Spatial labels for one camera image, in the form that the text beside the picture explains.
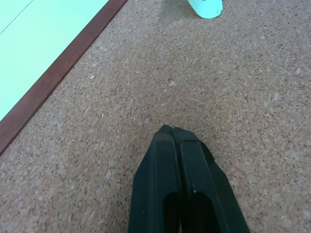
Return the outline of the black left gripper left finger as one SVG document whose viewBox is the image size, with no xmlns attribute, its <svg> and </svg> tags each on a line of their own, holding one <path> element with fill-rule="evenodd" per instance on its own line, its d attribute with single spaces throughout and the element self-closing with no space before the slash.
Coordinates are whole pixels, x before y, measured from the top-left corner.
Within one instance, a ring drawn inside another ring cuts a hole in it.
<svg viewBox="0 0 311 233">
<path fill-rule="evenodd" d="M 179 233 L 180 192 L 172 128 L 163 125 L 134 175 L 128 233 Z"/>
</svg>

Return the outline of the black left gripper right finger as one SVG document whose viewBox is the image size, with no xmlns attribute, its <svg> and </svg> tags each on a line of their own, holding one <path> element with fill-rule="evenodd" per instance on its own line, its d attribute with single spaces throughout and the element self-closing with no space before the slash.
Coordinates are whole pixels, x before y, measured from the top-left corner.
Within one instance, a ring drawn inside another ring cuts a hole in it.
<svg viewBox="0 0 311 233">
<path fill-rule="evenodd" d="M 229 180 L 207 146 L 174 127 L 182 185 L 182 233 L 250 233 Z"/>
</svg>

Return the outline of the pale green plastic object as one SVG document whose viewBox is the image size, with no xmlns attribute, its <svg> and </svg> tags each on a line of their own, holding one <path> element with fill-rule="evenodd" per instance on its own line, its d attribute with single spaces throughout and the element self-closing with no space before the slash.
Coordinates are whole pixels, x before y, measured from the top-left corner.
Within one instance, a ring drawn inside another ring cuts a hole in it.
<svg viewBox="0 0 311 233">
<path fill-rule="evenodd" d="M 188 0 L 196 14 L 204 19 L 218 17 L 223 10 L 222 0 Z"/>
</svg>

